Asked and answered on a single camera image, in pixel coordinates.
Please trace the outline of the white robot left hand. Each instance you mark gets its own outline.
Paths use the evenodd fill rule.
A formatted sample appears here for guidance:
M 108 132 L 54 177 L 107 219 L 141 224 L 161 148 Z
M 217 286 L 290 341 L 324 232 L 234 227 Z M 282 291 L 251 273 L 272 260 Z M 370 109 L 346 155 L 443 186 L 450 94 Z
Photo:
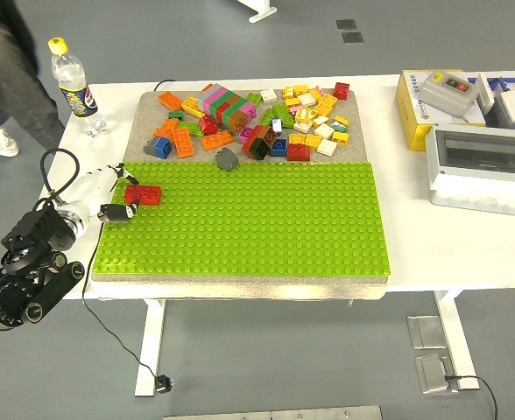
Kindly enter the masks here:
M 139 181 L 124 168 L 124 163 L 107 165 L 87 172 L 66 191 L 64 204 L 59 207 L 59 211 L 70 212 L 80 221 L 88 222 L 91 216 L 99 213 L 119 179 L 127 179 L 133 185 L 139 184 Z

